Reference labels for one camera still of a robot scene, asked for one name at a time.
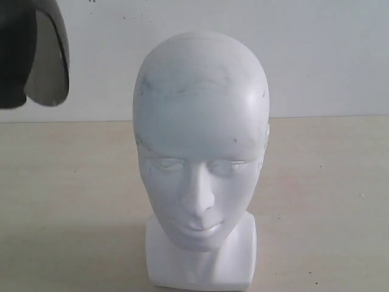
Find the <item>black helmet with tinted visor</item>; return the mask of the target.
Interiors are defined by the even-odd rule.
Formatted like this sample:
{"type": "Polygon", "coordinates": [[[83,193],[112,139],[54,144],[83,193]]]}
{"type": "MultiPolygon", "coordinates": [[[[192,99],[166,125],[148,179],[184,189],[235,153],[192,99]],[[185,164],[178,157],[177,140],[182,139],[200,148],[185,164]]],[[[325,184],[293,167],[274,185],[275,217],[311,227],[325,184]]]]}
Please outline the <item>black helmet with tinted visor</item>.
{"type": "Polygon", "coordinates": [[[56,1],[1,1],[1,109],[61,105],[69,93],[69,43],[56,1]]]}

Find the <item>white mannequin head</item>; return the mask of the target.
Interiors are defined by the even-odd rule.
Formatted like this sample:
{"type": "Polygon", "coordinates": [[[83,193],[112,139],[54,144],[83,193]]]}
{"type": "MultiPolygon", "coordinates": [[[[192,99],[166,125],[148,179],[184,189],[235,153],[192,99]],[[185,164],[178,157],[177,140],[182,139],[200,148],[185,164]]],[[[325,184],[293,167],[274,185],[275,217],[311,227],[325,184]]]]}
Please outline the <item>white mannequin head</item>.
{"type": "Polygon", "coordinates": [[[144,59],[133,97],[139,169],[179,272],[210,274],[247,215],[269,105],[261,63],[229,36],[181,33],[144,59]]]}

